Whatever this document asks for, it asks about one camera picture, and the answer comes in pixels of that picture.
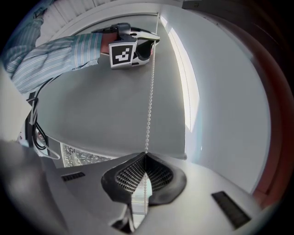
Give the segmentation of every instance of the air vent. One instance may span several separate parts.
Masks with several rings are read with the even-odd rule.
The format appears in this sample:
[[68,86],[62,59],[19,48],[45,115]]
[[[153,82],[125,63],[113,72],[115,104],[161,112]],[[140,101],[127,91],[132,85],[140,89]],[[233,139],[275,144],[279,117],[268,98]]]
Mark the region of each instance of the air vent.
[[225,192],[214,193],[212,197],[236,229],[251,220]]
[[76,172],[73,174],[63,175],[61,178],[63,179],[64,182],[66,182],[66,181],[77,179],[77,178],[80,178],[83,176],[85,176],[85,174],[83,172]]

